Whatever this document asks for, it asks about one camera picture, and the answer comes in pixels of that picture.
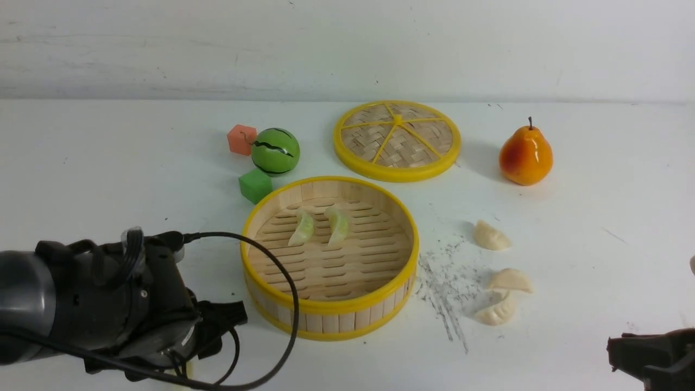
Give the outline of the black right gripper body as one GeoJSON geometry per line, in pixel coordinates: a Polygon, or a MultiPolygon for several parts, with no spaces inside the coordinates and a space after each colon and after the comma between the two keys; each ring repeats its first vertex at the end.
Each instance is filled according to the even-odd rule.
{"type": "Polygon", "coordinates": [[[624,332],[606,343],[611,371],[641,381],[644,390],[694,390],[694,328],[655,335],[624,332]]]}

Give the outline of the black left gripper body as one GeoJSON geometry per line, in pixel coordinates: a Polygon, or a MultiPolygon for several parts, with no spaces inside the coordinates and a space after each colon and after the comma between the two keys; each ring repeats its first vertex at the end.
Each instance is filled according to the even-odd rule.
{"type": "Polygon", "coordinates": [[[241,301],[198,300],[177,264],[199,234],[171,231],[147,237],[126,231],[119,242],[40,241],[35,247],[35,358],[70,355],[88,374],[119,370],[131,382],[167,370],[190,381],[186,365],[223,348],[248,322],[241,301]]]}

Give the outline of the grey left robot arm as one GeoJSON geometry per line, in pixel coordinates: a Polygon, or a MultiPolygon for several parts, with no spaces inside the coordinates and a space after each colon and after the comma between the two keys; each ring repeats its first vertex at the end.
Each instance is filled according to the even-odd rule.
{"type": "Polygon", "coordinates": [[[38,242],[33,251],[2,251],[2,328],[36,332],[144,369],[191,374],[186,364],[239,342],[243,302],[198,300],[177,268],[180,232],[152,237],[140,228],[118,242],[38,242]]]}

